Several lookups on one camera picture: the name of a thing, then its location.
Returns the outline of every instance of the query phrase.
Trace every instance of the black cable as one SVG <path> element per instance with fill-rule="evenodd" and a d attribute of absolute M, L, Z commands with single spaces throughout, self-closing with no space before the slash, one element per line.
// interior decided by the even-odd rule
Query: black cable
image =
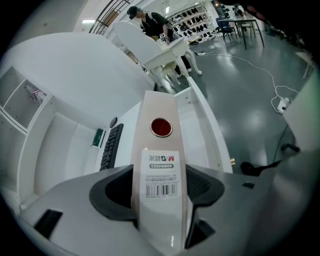
<path fill-rule="evenodd" d="M 272 163 L 274 163 L 275 160 L 276 160 L 276 156 L 277 156 L 278 148 L 280 146 L 280 142 L 283 139 L 283 137 L 285 136 L 285 133 L 286 133 L 286 130 L 287 130 L 288 126 L 289 125 L 287 124 L 285 129 L 284 129 L 284 131 L 283 131 L 283 133 L 282 133 L 282 135 L 281 135 L 281 137 L 280 137 L 280 139 L 279 139 L 278 145 L 276 146 L 276 149 L 275 149 L 275 153 L 274 153 L 274 157 L 273 157 Z"/>

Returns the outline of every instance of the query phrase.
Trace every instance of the black cap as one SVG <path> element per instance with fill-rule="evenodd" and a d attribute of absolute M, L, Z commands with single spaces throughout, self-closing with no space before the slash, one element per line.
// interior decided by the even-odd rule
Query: black cap
<path fill-rule="evenodd" d="M 138 7 L 136 6 L 131 6 L 128 11 L 126 12 L 126 14 L 129 15 L 129 19 L 132 20 L 134 17 L 136 17 L 137 15 L 137 11 L 138 11 Z"/>

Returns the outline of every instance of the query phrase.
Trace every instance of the black shirt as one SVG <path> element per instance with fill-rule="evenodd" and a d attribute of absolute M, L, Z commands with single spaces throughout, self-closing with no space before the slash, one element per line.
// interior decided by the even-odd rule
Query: black shirt
<path fill-rule="evenodd" d="M 145 22 L 142 21 L 140 26 L 147 36 L 160 37 L 160 34 L 164 32 L 163 25 L 167 24 L 169 21 L 156 12 L 151 12 L 151 16 L 152 18 L 149 17 L 148 13 L 146 13 Z M 168 28 L 168 37 L 171 38 L 172 35 L 173 31 Z"/>

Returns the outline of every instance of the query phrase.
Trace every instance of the white ceiling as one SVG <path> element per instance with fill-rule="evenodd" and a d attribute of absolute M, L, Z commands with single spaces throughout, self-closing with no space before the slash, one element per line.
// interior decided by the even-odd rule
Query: white ceiling
<path fill-rule="evenodd" d="M 172 14 L 180 9 L 189 7 L 199 2 L 200 0 L 154 0 L 151 4 L 143 9 L 147 12 L 159 13 L 162 16 Z"/>

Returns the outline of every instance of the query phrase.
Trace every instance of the blue chair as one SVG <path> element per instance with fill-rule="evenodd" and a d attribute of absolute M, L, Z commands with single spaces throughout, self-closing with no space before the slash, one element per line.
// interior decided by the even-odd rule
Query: blue chair
<path fill-rule="evenodd" d="M 219 18 L 216 18 L 216 19 L 215 19 L 215 20 L 216 20 L 216 23 L 217 23 L 218 26 L 219 26 L 220 32 L 222 32 L 223 40 L 224 40 L 224 41 L 226 40 L 225 34 L 227 34 L 228 37 L 229 37 L 229 40 L 231 41 L 229 34 L 231 34 L 231 37 L 232 37 L 232 39 L 233 39 L 233 38 L 234 38 L 234 37 L 232 36 L 232 33 L 233 33 L 233 32 L 234 32 L 234 34 L 235 34 L 235 37 L 238 39 L 237 34 L 236 34 L 236 31 L 234 30 L 233 27 L 230 27 L 230 26 L 229 26 L 229 22 L 228 22 L 228 21 L 220 21 L 220 20 L 224 20 L 224 19 L 225 19 L 225 18 L 223 18 L 223 17 L 219 17 Z"/>

